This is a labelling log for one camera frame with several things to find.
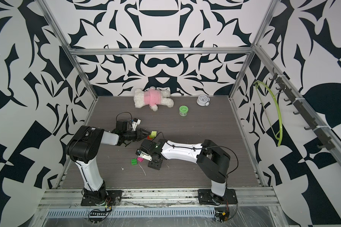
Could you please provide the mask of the yellow-green lego brick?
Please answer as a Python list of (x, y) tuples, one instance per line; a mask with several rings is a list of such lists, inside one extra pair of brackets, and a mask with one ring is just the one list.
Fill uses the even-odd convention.
[(157, 131), (151, 131), (150, 138), (155, 138), (157, 136)]

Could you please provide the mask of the dark green lego brick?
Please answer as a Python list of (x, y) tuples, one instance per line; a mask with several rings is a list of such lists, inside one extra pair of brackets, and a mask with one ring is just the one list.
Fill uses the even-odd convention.
[(133, 166), (134, 166), (134, 165), (137, 165), (137, 159), (132, 159), (132, 160), (131, 160), (131, 165), (133, 165)]

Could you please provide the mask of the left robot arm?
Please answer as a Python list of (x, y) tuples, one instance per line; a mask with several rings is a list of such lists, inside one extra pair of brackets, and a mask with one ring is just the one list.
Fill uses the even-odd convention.
[(76, 163), (84, 181), (84, 197), (104, 201), (107, 197), (106, 184), (100, 176), (96, 157), (101, 144), (120, 146), (126, 141), (146, 139), (151, 133), (142, 128), (134, 130), (106, 131), (83, 125), (72, 137), (65, 153)]

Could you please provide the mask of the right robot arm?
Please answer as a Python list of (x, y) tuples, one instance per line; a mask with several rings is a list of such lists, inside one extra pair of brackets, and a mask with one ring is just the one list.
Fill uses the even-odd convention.
[(195, 163), (211, 180), (211, 193), (220, 198), (225, 196), (231, 157), (211, 140), (198, 144), (181, 144), (165, 139), (158, 142), (146, 140), (137, 149), (136, 155), (148, 160), (148, 167), (155, 170), (160, 170), (164, 159)]

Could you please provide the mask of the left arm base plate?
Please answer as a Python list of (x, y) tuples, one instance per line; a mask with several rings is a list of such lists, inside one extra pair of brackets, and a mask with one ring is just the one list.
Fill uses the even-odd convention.
[(84, 189), (81, 206), (112, 206), (118, 205), (122, 200), (122, 190), (89, 191)]

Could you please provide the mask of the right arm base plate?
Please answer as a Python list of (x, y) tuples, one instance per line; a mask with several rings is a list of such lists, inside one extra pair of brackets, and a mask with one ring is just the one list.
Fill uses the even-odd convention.
[(234, 189), (226, 188), (223, 197), (215, 195), (210, 189), (199, 189), (198, 190), (198, 200), (201, 205), (227, 205), (227, 204), (237, 204), (238, 199)]

